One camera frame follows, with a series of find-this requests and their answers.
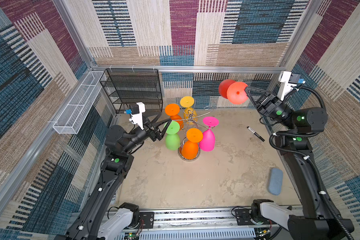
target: table surface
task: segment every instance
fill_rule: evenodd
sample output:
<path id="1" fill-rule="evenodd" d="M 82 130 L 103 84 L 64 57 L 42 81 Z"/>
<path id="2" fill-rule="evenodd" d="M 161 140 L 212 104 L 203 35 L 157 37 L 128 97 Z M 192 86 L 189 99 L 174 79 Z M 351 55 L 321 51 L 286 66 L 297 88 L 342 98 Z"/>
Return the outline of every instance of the table surface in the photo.
<path id="1" fill-rule="evenodd" d="M 254 109 L 214 109 L 219 125 L 212 129 L 215 149 L 200 153 L 193 162 L 180 159 L 168 150 L 165 140 L 146 140 L 134 153 L 132 167 L 119 189 L 118 200 L 110 206 L 129 202 L 144 208 L 249 206 L 253 199 L 271 199 L 280 205 L 301 204 L 275 149 L 268 142 L 266 127 Z M 168 118 L 163 113 L 161 119 Z M 133 125 L 123 114 L 118 124 L 128 132 Z M 247 126 L 266 141 L 262 142 Z M 181 139 L 184 133 L 178 132 Z M 271 168 L 284 173 L 281 194 L 267 190 Z"/>

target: leader arm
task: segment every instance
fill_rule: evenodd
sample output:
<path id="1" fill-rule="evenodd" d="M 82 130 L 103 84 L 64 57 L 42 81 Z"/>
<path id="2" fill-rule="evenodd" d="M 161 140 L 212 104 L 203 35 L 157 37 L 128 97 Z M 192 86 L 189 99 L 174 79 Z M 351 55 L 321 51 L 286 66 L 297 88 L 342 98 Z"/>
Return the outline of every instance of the leader arm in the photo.
<path id="1" fill-rule="evenodd" d="M 269 126 L 280 123 L 288 128 L 287 131 L 274 132 L 269 137 L 269 144 L 280 151 L 291 170 L 300 194 L 303 216 L 296 216 L 291 210 L 277 209 L 278 205 L 270 200 L 259 199 L 252 204 L 252 218 L 270 218 L 289 230 L 294 239 L 353 239 L 350 235 L 354 230 L 353 224 L 350 219 L 341 217 L 331 201 L 309 142 L 310 137 L 324 131 L 327 123 L 324 101 L 315 90 L 303 85 L 297 86 L 297 83 L 301 82 L 299 74 L 286 73 L 287 79 L 283 80 L 282 76 L 282 80 L 279 79 L 281 87 L 277 96 L 270 91 L 250 86 L 245 91 L 262 118 L 269 117 L 274 121 L 268 124 L 261 122 L 260 118 L 261 123 Z M 296 111 L 290 108 L 288 100 L 301 90 L 314 94 L 320 107 Z M 256 94 L 260 97 L 254 100 L 253 96 Z"/>
<path id="2" fill-rule="evenodd" d="M 119 207 L 113 218 L 100 229 L 108 205 L 132 165 L 134 159 L 132 154 L 148 138 L 152 141 L 163 139 L 172 120 L 166 119 L 157 122 L 161 113 L 142 113 L 139 103 L 130 105 L 130 109 L 129 114 L 133 119 L 131 122 L 138 126 L 128 133 L 120 125 L 111 126 L 107 130 L 105 140 L 107 147 L 106 157 L 102 161 L 99 180 L 75 222 L 67 229 L 65 235 L 57 235 L 55 240 L 104 240 L 109 237 L 114 238 L 128 225 L 135 227 L 139 223 L 139 207 L 134 204 L 124 203 Z M 149 120 L 148 117 L 151 116 L 155 116 L 155 118 Z M 165 123 L 167 124 L 163 130 L 160 130 L 159 126 Z"/>

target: striped carpet pattern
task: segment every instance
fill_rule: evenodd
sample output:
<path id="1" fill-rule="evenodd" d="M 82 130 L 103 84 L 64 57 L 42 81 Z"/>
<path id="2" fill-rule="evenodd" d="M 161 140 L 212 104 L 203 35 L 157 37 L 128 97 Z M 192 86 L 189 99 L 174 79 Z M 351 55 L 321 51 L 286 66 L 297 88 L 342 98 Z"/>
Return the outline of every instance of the striped carpet pattern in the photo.
<path id="1" fill-rule="evenodd" d="M 315 161 L 332 201 L 343 218 L 352 220 L 352 235 L 360 239 L 360 1 L 324 0 L 314 25 L 309 41 L 299 46 L 300 56 L 288 66 L 294 65 L 292 71 L 326 103 L 326 129 L 311 138 Z M 294 109 L 318 105 L 303 91 L 289 104 Z"/>
<path id="2" fill-rule="evenodd" d="M 0 187 L 85 70 L 52 0 L 0 0 Z M 112 118 L 104 101 L 92 107 L 86 133 L 52 137 L 0 216 L 0 239 L 65 230 Z"/>
<path id="3" fill-rule="evenodd" d="M 280 64 L 310 3 L 309 0 L 66 2 L 72 21 L 98 65 L 270 67 Z M 163 74 L 163 93 L 168 96 L 168 103 L 178 102 L 176 99 L 187 93 L 200 100 L 198 107 L 205 104 L 217 108 L 253 107 L 252 103 L 239 106 L 220 99 L 216 95 L 217 82 L 212 85 L 209 82 L 213 78 L 190 83 L 198 78 L 194 74 Z"/>

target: black mesh organizer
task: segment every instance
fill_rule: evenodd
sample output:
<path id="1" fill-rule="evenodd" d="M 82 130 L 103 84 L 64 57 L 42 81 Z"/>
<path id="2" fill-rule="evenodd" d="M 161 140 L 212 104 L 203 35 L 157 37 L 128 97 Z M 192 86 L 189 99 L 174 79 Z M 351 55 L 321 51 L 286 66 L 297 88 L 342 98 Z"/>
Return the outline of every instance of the black mesh organizer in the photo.
<path id="1" fill-rule="evenodd" d="M 109 68 L 104 71 L 106 81 L 100 81 L 116 113 L 124 112 L 129 104 L 142 102 L 145 112 L 163 109 L 158 70 L 138 68 Z"/>

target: black mesh shelf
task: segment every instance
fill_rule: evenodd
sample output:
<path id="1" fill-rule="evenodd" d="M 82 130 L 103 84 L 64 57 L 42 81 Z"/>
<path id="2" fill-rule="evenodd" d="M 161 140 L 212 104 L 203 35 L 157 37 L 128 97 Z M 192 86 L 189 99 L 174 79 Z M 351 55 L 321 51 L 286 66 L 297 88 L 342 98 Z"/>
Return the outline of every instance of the black mesh shelf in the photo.
<path id="1" fill-rule="evenodd" d="M 128 109 L 129 104 L 142 102 L 145 110 L 162 111 L 163 97 L 154 69 L 106 69 L 106 81 L 101 85 L 110 98 L 116 113 Z"/>

